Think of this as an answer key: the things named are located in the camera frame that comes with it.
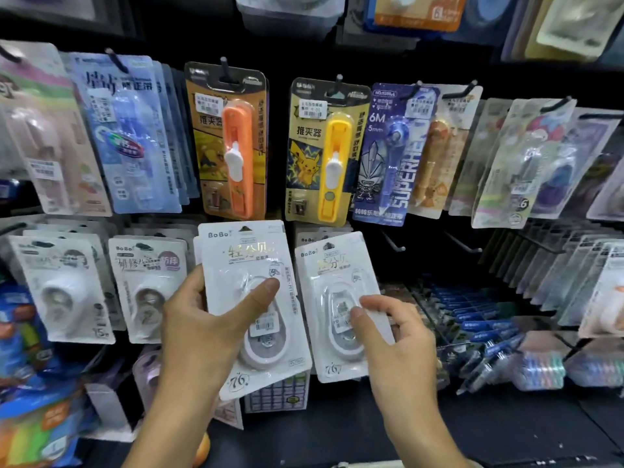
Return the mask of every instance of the orange plastic handle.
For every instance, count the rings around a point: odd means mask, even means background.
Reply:
[[[238,152],[242,158],[242,180],[235,181],[228,165],[230,204],[232,212],[240,218],[250,218],[254,213],[254,140],[252,138],[252,106],[244,101],[231,101],[223,107],[223,144],[225,154]]]

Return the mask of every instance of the merchandise rack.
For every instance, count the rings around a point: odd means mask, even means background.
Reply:
[[[217,63],[225,55],[230,65],[261,70],[270,83],[270,210],[283,207],[289,90],[300,75],[329,80],[341,73],[346,83],[363,85],[417,80],[466,84],[477,79],[485,98],[572,95],[582,107],[621,108],[621,72],[596,65],[503,64],[490,61],[495,58],[492,48],[441,41],[422,43],[403,55],[377,54],[334,46],[335,29],[322,43],[261,38],[244,29],[238,13],[233,20],[214,20],[144,1],[133,5],[143,39],[4,18],[0,38],[47,41],[67,51],[111,47],[118,54],[147,54],[177,68],[188,61]],[[201,211],[200,200],[185,207],[185,212]],[[472,230],[469,220],[408,215],[401,228],[352,224],[363,232],[382,281],[410,284],[422,271],[452,269],[467,282],[501,286],[487,270],[477,268],[479,253],[469,252],[484,248],[491,231]],[[561,391],[522,393],[507,384],[457,397],[455,389],[451,385],[439,393],[442,417],[459,448],[475,459],[518,468],[548,460],[562,467],[588,466],[575,457],[595,457],[604,465],[624,459],[624,404],[614,390],[567,384]],[[308,409],[248,414],[244,423],[244,431],[219,422],[209,426],[212,448],[204,466],[325,468],[397,458],[368,381],[319,384],[312,378]],[[129,448],[81,440],[79,454],[87,468],[117,468]]]

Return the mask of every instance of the pikachu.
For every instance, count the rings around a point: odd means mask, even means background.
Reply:
[[[299,167],[300,171],[297,176],[299,182],[308,187],[311,186],[314,180],[314,174],[320,169],[318,165],[318,152],[314,157],[308,158],[294,141],[291,142],[290,152],[297,158],[295,164]]]

